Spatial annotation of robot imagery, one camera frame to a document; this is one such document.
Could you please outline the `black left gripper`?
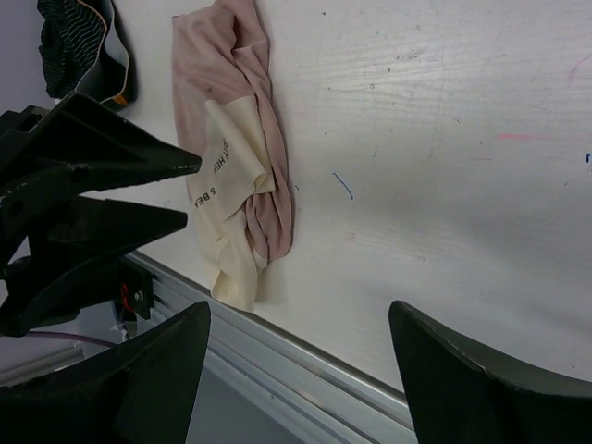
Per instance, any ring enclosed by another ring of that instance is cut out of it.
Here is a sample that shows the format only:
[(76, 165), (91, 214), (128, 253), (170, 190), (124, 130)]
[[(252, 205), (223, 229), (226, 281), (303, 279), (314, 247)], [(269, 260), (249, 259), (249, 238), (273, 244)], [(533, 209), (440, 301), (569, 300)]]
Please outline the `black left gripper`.
[(80, 93), (50, 110), (2, 114), (2, 335), (23, 337), (114, 300), (121, 257), (188, 223), (169, 208), (76, 196), (182, 177), (201, 165), (199, 155)]

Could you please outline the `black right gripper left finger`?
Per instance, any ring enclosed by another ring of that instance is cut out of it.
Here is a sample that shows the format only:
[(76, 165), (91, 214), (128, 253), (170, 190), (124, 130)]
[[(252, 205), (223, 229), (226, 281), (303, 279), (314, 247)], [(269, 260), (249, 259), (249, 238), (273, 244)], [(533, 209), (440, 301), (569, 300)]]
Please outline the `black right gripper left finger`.
[(183, 443), (211, 325), (207, 302), (82, 362), (1, 389), (4, 443)]

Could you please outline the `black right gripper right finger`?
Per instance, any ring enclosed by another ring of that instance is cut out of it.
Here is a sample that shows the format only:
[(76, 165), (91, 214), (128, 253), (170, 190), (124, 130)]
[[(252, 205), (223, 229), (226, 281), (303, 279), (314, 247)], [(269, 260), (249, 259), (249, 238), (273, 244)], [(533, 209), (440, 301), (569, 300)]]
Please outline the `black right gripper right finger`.
[(588, 443), (591, 385), (520, 361), (395, 301), (388, 320), (421, 443)]

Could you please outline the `pink underwear cream waistband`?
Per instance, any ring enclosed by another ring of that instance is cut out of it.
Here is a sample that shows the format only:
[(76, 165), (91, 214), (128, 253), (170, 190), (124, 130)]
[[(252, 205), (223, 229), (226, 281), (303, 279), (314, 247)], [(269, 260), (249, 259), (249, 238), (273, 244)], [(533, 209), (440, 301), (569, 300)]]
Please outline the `pink underwear cream waistband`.
[(172, 19), (179, 146), (202, 159), (186, 184), (212, 296), (255, 306), (267, 265), (290, 250), (288, 155), (272, 104), (269, 44), (251, 1)]

